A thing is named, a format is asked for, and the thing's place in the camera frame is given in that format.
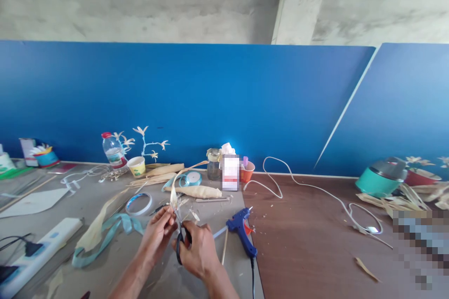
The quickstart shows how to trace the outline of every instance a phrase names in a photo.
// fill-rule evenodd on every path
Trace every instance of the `hot glue gun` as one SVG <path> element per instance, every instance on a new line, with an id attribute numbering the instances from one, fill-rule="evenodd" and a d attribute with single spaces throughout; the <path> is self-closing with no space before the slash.
<path id="1" fill-rule="evenodd" d="M 232 220 L 226 221 L 226 226 L 228 227 L 229 231 L 232 232 L 237 231 L 237 233 L 239 234 L 243 248 L 245 249 L 245 252 L 248 255 L 248 257 L 250 257 L 251 259 L 257 256 L 257 249 L 249 241 L 249 238 L 245 230 L 245 228 L 247 229 L 249 228 L 246 226 L 245 220 L 249 217 L 249 213 L 252 208 L 253 207 L 243 208 L 232 217 Z"/>

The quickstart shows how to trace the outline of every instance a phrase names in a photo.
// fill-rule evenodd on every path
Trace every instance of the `teal container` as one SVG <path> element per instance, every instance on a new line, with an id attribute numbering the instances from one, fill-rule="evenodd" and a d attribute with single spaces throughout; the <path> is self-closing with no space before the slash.
<path id="1" fill-rule="evenodd" d="M 60 163 L 58 157 L 53 151 L 45 154 L 35 154 L 34 157 L 37 159 L 37 162 L 41 168 L 53 167 Z"/>
<path id="2" fill-rule="evenodd" d="M 374 197 L 388 197 L 407 176 L 405 162 L 390 157 L 385 161 L 378 161 L 365 169 L 362 176 L 356 181 L 357 188 Z"/>

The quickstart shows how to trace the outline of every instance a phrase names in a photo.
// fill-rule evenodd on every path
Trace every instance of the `box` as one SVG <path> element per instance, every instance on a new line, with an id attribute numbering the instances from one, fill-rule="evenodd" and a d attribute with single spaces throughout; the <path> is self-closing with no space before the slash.
<path id="1" fill-rule="evenodd" d="M 36 140 L 31 138 L 19 138 L 20 145 L 22 145 L 23 157 L 25 163 L 30 167 L 39 167 L 39 163 L 36 158 L 31 155 L 31 150 L 36 146 Z"/>

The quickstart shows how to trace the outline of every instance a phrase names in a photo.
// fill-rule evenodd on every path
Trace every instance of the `orange cup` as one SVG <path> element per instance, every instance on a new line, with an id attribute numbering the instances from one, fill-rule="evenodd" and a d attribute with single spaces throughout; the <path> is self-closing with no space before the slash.
<path id="1" fill-rule="evenodd" d="M 242 167 L 243 183 L 247 184 L 251 180 L 255 168 L 256 167 L 251 161 L 248 161 L 246 168 Z"/>

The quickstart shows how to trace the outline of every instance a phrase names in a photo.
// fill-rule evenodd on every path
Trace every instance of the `blue panel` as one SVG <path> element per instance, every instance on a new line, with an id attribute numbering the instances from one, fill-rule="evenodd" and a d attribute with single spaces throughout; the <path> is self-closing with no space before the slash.
<path id="1" fill-rule="evenodd" d="M 61 160 L 105 162 L 102 132 L 149 126 L 169 140 L 158 162 L 195 164 L 230 142 L 261 170 L 271 155 L 311 172 L 374 48 L 0 42 L 0 142 L 55 147 Z"/>
<path id="2" fill-rule="evenodd" d="M 315 172 L 359 176 L 389 156 L 423 157 L 437 172 L 449 157 L 448 73 L 447 44 L 384 43 Z"/>

